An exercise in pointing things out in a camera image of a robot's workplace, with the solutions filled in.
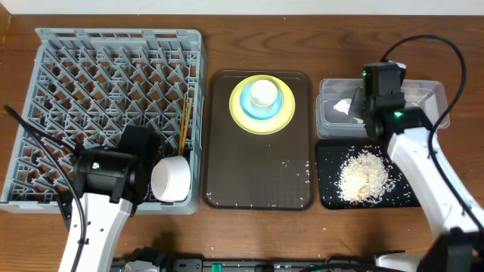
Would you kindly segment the white napkin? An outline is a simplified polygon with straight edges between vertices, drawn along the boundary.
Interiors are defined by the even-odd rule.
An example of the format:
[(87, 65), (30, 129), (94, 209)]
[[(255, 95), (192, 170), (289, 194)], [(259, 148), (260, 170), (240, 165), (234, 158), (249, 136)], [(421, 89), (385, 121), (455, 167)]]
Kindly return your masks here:
[(333, 119), (336, 123), (343, 124), (362, 124), (363, 120), (356, 117), (351, 117), (349, 115), (349, 109), (352, 103), (351, 98), (345, 98), (339, 100), (335, 105), (333, 105), (334, 116)]

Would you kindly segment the wooden chopstick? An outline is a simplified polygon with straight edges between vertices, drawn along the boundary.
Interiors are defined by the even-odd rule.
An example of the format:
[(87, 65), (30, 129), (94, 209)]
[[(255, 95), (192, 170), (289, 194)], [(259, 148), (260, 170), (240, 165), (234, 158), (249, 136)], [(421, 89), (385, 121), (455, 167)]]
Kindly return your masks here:
[(190, 122), (192, 106), (193, 106), (193, 99), (188, 98), (188, 104), (186, 106), (185, 114), (184, 114), (185, 119), (184, 119), (183, 132), (181, 135), (181, 143), (180, 143), (180, 150), (179, 150), (181, 156), (183, 156), (185, 153), (185, 144), (188, 137), (188, 126)]
[(188, 94), (185, 94), (184, 98), (183, 98), (183, 109), (182, 109), (182, 115), (181, 115), (181, 128), (180, 128), (179, 143), (178, 143), (178, 155), (179, 156), (182, 156), (183, 148), (184, 148), (183, 138), (184, 138), (184, 134), (185, 134), (185, 114), (186, 114), (186, 108), (187, 108), (187, 99), (188, 99)]

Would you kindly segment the white bowl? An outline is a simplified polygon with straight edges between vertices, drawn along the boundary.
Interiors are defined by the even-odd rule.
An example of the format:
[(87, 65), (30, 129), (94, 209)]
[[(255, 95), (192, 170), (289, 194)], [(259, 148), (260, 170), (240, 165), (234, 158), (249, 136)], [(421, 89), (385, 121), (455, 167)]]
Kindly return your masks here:
[(191, 170), (183, 156), (161, 159), (151, 173), (152, 194), (161, 202), (181, 202), (189, 193)]

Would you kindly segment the leftover rice pile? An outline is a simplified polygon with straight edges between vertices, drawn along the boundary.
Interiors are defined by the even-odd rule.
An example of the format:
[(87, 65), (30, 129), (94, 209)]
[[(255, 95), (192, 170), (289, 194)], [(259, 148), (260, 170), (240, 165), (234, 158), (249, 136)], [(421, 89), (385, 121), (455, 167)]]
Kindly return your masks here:
[(336, 182), (338, 197), (350, 203), (378, 204), (385, 193), (391, 192), (395, 181), (390, 177), (390, 168), (385, 160), (369, 150), (350, 156), (340, 166)]

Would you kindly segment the white cup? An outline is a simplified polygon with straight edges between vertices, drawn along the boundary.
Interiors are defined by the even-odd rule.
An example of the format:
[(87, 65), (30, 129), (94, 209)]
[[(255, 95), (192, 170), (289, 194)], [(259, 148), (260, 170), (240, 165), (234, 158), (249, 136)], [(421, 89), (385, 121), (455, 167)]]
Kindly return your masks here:
[(269, 107), (278, 98), (276, 85), (266, 79), (255, 81), (249, 89), (251, 103), (257, 107)]

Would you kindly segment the yellow-green plate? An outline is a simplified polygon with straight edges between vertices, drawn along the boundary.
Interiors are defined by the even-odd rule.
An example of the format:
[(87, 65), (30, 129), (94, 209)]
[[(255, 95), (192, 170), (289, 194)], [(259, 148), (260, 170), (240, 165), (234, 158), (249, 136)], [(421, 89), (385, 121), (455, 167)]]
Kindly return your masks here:
[[(269, 80), (278, 87), (282, 94), (283, 105), (277, 115), (267, 120), (256, 120), (249, 117), (240, 107), (240, 95), (245, 87), (257, 80)], [(245, 131), (253, 134), (272, 134), (283, 129), (293, 118), (296, 101), (289, 86), (279, 78), (269, 75), (255, 75), (239, 82), (229, 98), (229, 111), (233, 120)]]

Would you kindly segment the light blue small plate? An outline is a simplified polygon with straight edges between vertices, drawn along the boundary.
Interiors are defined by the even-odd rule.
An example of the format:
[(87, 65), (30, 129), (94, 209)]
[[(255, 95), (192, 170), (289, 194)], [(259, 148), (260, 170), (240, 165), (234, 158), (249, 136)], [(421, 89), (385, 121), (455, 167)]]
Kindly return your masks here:
[(249, 89), (252, 83), (245, 87), (240, 95), (240, 107), (251, 118), (256, 120), (271, 119), (279, 113), (283, 105), (282, 94), (278, 89), (277, 100), (269, 107), (257, 107), (251, 103)]

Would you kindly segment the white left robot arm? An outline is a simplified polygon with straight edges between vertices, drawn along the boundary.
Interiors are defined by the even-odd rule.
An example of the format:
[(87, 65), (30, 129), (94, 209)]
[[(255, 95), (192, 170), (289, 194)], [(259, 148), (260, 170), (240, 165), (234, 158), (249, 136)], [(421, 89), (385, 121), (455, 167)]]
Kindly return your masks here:
[(60, 271), (109, 271), (125, 222), (149, 193), (159, 147), (160, 136), (152, 128), (128, 125), (117, 147), (79, 153)]

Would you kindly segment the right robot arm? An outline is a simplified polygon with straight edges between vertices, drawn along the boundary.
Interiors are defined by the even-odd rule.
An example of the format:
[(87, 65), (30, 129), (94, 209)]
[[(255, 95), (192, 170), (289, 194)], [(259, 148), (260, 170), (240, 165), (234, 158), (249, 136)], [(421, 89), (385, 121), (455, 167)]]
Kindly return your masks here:
[(378, 270), (481, 271), (483, 209), (439, 149), (433, 124), (419, 107), (407, 107), (405, 71), (397, 63), (365, 65), (363, 86), (349, 114), (363, 121), (369, 138), (407, 179), (424, 210), (434, 242), (423, 257), (392, 253), (376, 257)]

